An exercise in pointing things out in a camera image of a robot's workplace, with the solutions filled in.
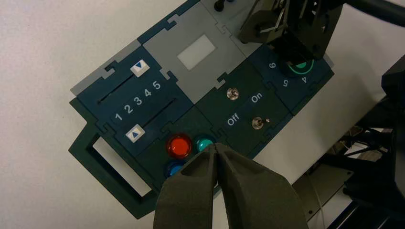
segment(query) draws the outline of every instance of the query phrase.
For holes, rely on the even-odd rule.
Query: white table surface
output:
[[[69,89],[183,0],[0,0],[0,228],[152,228],[67,149],[85,125]],[[291,183],[383,97],[405,29],[345,6],[327,53],[335,76],[256,161]],[[213,228],[227,228],[223,198]]]

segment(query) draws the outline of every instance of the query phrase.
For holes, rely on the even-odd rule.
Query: control panel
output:
[[[164,181],[215,142],[248,158],[333,76],[290,66],[236,34],[254,0],[188,0],[71,89],[87,121],[70,153],[136,218]],[[93,148],[102,137],[151,188],[141,196]]]

